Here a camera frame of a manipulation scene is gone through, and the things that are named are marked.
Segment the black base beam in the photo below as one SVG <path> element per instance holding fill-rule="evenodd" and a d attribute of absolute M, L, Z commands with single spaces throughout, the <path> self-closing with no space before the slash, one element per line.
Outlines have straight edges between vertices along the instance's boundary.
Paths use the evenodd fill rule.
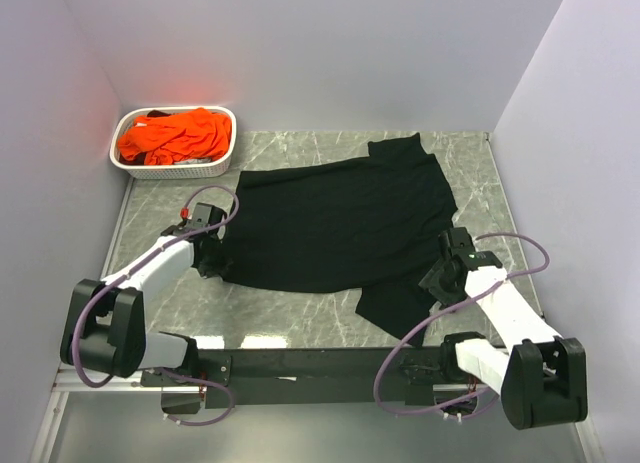
<path fill-rule="evenodd" d="M 191 374 L 231 390 L 239 405 L 368 403 L 388 348 L 201 350 Z M 404 348 L 380 384 L 383 402 L 424 407 L 480 386 L 438 346 Z"/>

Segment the aluminium rail frame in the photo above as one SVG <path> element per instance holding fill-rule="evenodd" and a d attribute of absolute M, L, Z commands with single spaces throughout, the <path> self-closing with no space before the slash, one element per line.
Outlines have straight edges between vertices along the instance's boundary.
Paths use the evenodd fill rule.
<path fill-rule="evenodd" d="M 141 387 L 141 377 L 142 372 L 137 371 L 130 377 L 114 377 L 106 385 L 100 388 L 91 388 L 80 379 L 73 367 L 61 364 L 56 372 L 54 383 L 51 387 L 49 401 L 41 421 L 29 461 L 31 463 L 50 461 L 53 447 L 71 393 L 91 391 L 120 393 L 135 391 Z"/>

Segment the white plastic laundry basket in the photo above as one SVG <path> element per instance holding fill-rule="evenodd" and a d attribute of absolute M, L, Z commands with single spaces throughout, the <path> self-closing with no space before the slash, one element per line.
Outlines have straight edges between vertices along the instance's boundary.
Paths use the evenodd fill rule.
<path fill-rule="evenodd" d="M 120 153 L 116 148 L 117 139 L 128 130 L 133 120 L 137 116 L 147 115 L 152 110 L 159 110 L 168 114 L 184 113 L 190 110 L 194 110 L 196 106 L 178 106 L 178 107 L 156 107 L 156 108 L 141 108 L 134 110 L 126 114 L 118 123 L 116 130 L 113 134 L 111 146 L 110 146 L 110 159 L 111 162 L 118 168 L 127 171 L 132 177 L 143 180 L 157 180 L 157 179 L 185 179 L 185 178 L 208 178 L 220 176 L 227 171 L 231 162 L 231 155 L 234 150 L 236 136 L 237 136 L 237 121 L 235 114 L 228 108 L 221 106 L 204 106 L 202 108 L 214 113 L 224 113 L 228 115 L 233 123 L 233 129 L 231 134 L 231 143 L 228 153 L 216 161 L 205 162 L 204 160 L 192 160 L 191 162 L 185 162 L 175 165 L 167 166 L 146 166 L 146 165 L 128 165 L 119 161 Z"/>

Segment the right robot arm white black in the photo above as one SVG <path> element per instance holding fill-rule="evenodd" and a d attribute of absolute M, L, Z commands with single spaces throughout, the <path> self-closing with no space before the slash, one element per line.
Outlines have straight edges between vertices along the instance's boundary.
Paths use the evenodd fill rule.
<path fill-rule="evenodd" d="M 473 375 L 496 392 L 519 430 L 580 422 L 588 414 L 586 352 L 564 338 L 527 303 L 490 252 L 443 258 L 420 281 L 443 307 L 468 297 L 497 331 L 503 347 L 479 333 L 448 335 L 439 370 L 460 382 Z"/>

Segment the black t-shirt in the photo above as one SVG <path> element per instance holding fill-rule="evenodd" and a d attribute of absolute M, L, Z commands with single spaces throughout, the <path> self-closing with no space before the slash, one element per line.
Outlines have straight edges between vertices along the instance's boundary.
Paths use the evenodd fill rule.
<path fill-rule="evenodd" d="M 244 171 L 222 242 L 223 279 L 297 293 L 357 289 L 359 316 L 419 347 L 435 298 L 419 283 L 457 206 L 419 135 L 372 142 L 364 157 Z"/>

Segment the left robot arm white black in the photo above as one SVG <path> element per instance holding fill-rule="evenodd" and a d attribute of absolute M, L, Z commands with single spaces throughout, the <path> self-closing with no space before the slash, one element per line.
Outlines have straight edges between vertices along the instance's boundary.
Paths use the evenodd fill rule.
<path fill-rule="evenodd" d="M 75 286 L 60 346 L 63 363 L 73 365 L 78 355 L 84 369 L 109 378 L 164 368 L 179 385 L 202 374 L 194 338 L 146 331 L 145 303 L 191 268 L 203 278 L 221 274 L 226 266 L 222 241 L 214 232 L 168 246 L 173 239 L 162 236 L 119 272 Z"/>

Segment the orange t-shirt in basket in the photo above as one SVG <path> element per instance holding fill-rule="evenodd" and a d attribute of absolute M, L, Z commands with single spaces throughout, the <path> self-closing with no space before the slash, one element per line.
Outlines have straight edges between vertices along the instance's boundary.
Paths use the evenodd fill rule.
<path fill-rule="evenodd" d="M 152 110 L 133 120 L 132 126 L 117 139 L 116 148 L 119 161 L 128 165 L 210 162 L 228 153 L 232 129 L 228 115 L 202 107 L 176 114 Z"/>

